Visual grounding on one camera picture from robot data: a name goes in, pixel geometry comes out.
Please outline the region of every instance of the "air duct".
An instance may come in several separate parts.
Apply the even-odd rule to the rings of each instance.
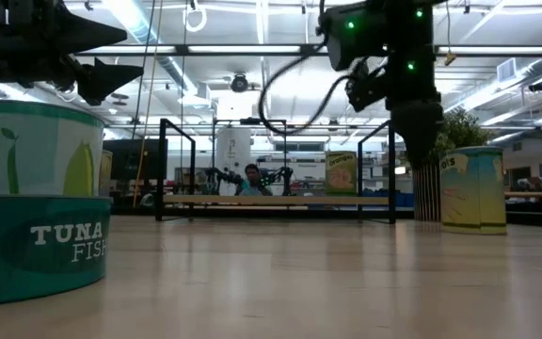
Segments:
[[[469,111],[503,96],[511,88],[532,84],[542,77],[542,59],[530,62],[525,67],[518,69],[519,71],[515,70],[515,77],[511,80],[500,82],[495,76],[483,85],[466,92],[454,105],[447,105],[445,113],[451,113],[457,109]]]
[[[158,32],[154,27],[150,27],[150,21],[147,19],[139,0],[102,0],[102,2],[139,42],[150,45],[164,43],[158,39]],[[183,73],[182,68],[172,57],[157,56],[156,61],[160,67],[167,71],[178,87],[182,85],[183,78],[183,95],[195,95],[198,92],[196,85]]]

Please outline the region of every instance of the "wooden board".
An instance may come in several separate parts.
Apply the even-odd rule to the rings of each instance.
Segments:
[[[542,192],[505,192],[505,198],[542,198]]]
[[[247,197],[247,196],[211,196],[211,195],[166,195],[164,202],[174,203],[240,203],[248,205],[306,205],[306,204],[388,204],[388,198],[377,197]]]

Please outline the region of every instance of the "ceiling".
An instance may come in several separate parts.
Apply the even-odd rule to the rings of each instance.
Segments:
[[[90,20],[127,28],[127,20],[134,13],[130,10],[118,12],[107,6],[112,0],[90,1],[92,11],[86,10],[84,0],[66,0],[67,7],[76,15]],[[114,0],[118,4],[134,0]],[[196,32],[187,31],[183,24],[183,12],[189,3],[184,1],[163,1],[162,13],[158,9],[151,12],[152,1],[135,0],[145,18],[153,19],[151,29],[157,33],[160,43],[165,44],[303,44],[317,43],[321,39],[315,36],[318,15],[318,0],[200,0],[198,8],[205,11],[206,22]],[[327,0],[326,7],[352,3],[353,1]],[[495,44],[495,45],[542,45],[542,0],[452,0],[435,7],[435,44]],[[465,6],[470,12],[464,13]],[[190,13],[188,22],[196,26],[201,20],[200,13]],[[139,41],[129,34],[129,39],[122,44],[134,44]],[[139,79],[119,89],[117,92],[129,96],[125,106],[112,105],[109,98],[101,107],[89,107],[80,98],[64,96],[74,105],[81,106],[101,115],[112,125],[126,124],[136,115],[139,93],[139,118],[149,123],[156,123],[160,117],[172,118],[177,123],[210,123],[217,106],[193,107],[181,105],[179,87],[163,67],[153,57],[104,56],[105,63],[139,65],[145,62],[145,75],[140,90]],[[281,66],[293,60],[292,56],[174,56],[174,61],[184,74],[193,82],[202,82],[212,90],[211,95],[227,98],[231,95],[229,82],[236,73],[244,73],[249,83],[260,89],[263,74],[268,78]],[[507,58],[503,57],[459,57],[448,67],[439,59],[436,67],[436,84],[442,93],[445,109],[461,105],[472,94],[495,82],[496,67]],[[84,63],[92,63],[93,57],[80,57]],[[371,64],[378,65],[381,59],[371,59]],[[524,66],[537,59],[518,59],[518,65]],[[269,116],[272,119],[285,119],[293,123],[302,123],[309,119],[331,83],[341,74],[334,72],[326,56],[315,56],[285,74],[270,89]],[[481,121],[486,121],[521,106],[542,100],[542,92],[531,93],[526,83],[516,84],[500,90],[492,100],[485,100],[468,110],[476,114]],[[256,103],[258,91],[231,97],[234,102]],[[218,99],[219,103],[228,100]],[[384,103],[376,103],[360,113],[355,113],[349,106],[343,86],[338,86],[329,102],[320,123],[329,119],[338,119],[340,124],[379,124],[390,113],[384,109]],[[542,111],[532,114],[521,112],[508,120],[493,125],[525,125],[541,119]],[[186,130],[188,134],[197,133]]]

